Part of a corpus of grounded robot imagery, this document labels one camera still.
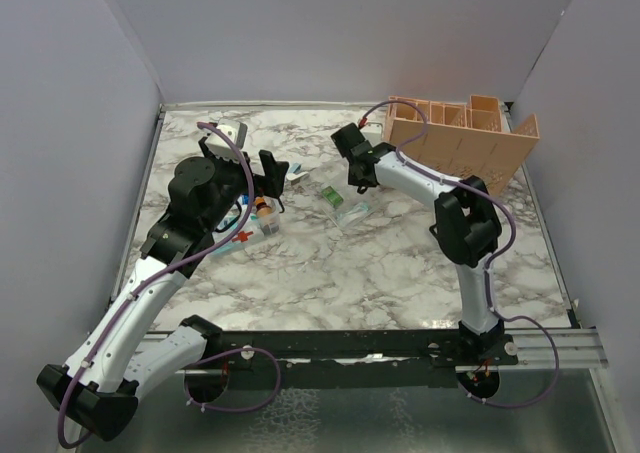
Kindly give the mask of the brown bottle orange cap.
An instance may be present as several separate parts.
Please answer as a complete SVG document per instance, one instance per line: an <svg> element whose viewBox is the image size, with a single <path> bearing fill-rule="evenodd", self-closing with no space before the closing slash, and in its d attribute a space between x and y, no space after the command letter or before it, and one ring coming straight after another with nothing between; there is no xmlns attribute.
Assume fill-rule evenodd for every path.
<svg viewBox="0 0 640 453"><path fill-rule="evenodd" d="M256 197L254 200L255 215L261 231L265 236L279 231L279 222L273 207L264 197Z"/></svg>

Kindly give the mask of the green medicine box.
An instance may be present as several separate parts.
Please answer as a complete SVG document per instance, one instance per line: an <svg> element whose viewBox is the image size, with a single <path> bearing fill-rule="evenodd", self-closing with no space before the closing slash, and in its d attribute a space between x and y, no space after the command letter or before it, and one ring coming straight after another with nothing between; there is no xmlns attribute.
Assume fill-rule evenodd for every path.
<svg viewBox="0 0 640 453"><path fill-rule="evenodd" d="M344 203L344 198L332 186L323 188L321 196L334 209L339 208Z"/></svg>

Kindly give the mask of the clear bandage packet teal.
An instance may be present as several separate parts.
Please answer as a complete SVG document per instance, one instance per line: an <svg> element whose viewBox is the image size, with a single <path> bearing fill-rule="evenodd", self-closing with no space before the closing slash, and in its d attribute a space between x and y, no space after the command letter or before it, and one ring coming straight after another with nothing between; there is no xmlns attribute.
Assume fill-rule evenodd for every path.
<svg viewBox="0 0 640 453"><path fill-rule="evenodd" d="M336 215L336 224L340 228L347 228L352 224L366 218L371 212L371 206L366 202L360 202Z"/></svg>

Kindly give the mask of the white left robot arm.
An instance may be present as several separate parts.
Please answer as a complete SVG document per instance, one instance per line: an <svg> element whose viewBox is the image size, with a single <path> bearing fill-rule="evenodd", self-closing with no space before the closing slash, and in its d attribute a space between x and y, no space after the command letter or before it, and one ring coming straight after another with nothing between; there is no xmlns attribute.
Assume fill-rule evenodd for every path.
<svg viewBox="0 0 640 453"><path fill-rule="evenodd" d="M91 436L110 441L123 432L141 400L188 366L210 367L254 353L225 348L221 329L193 315L151 349L137 347L149 327L202 260L231 243L259 198L280 199L289 164L268 150L253 172L234 142L215 147L201 139L201 155L177 164L168 206L151 227L140 256L114 303L82 345L61 365L47 364L36 383L58 411L58 441L73 449Z"/></svg>

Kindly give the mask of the clear plastic kit box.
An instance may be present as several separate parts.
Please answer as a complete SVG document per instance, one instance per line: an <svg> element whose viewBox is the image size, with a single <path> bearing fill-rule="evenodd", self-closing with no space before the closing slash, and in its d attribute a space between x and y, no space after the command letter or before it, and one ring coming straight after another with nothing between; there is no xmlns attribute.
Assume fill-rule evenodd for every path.
<svg viewBox="0 0 640 453"><path fill-rule="evenodd" d="M258 223L258 221L256 219L255 206L254 206L254 200L255 199L253 200L253 208L252 209L243 209L241 207L241 205L240 205L239 200L238 200L235 203L235 205L231 208L231 210L224 216L224 218L227 215L234 215L234 214L238 214L238 213L242 213L243 216L244 216L244 214L247 211L250 212L250 215L249 215L247 221L243 224L243 226L236 232L236 234L227 243L225 243L223 246L221 246L221 247L217 248L215 251L211 252L210 253L211 256L224 256L224 255L228 255L228 254L240 251L240 250L244 250L248 246L252 246L252 245L258 244L260 242L263 242L265 240L271 239L272 237L275 237L277 234L279 234L281 232L280 216L284 212L284 206L283 206L282 202L279 199L274 199L274 198L270 198L270 197L267 197L267 196L256 196L256 197L264 197L270 203L270 205L273 207L274 212L276 213L277 219L278 219L278 222L279 222L279 227L280 227L279 231L277 233L275 233L275 234L265 236L263 234L263 232L261 231L259 223ZM224 240L228 235L226 235L224 238L220 238L220 239L214 239L213 237L212 238L214 240L214 243L218 244L219 242Z"/></svg>

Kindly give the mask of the white blue nail clipper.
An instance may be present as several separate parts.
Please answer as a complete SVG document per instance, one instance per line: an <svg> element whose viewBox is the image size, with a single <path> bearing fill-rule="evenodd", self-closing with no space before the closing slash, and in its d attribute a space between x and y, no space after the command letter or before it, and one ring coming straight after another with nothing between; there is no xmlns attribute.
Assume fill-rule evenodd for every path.
<svg viewBox="0 0 640 453"><path fill-rule="evenodd" d="M295 184L307 175L308 172L302 168L301 164L293 163L287 171L286 180L291 184Z"/></svg>

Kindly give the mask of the peach plastic organizer basket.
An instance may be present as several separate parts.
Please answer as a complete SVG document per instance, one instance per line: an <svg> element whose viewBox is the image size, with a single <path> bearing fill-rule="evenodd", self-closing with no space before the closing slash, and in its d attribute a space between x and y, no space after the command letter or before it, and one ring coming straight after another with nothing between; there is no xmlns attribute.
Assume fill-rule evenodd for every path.
<svg viewBox="0 0 640 453"><path fill-rule="evenodd" d="M441 173L481 178L498 196L531 153L540 135L534 114L514 131L503 126L495 97L472 95L465 104L391 96L383 140Z"/></svg>

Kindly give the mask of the black mounting rail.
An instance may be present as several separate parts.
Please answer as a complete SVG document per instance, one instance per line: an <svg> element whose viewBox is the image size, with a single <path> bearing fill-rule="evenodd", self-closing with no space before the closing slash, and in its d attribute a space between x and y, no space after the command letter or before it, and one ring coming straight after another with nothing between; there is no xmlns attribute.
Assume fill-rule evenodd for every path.
<svg viewBox="0 0 640 453"><path fill-rule="evenodd" d="M224 331L192 316L184 325L206 340L207 367L227 387L351 389L395 386L453 388L459 367L512 366L512 336L502 330L476 339L458 329Z"/></svg>

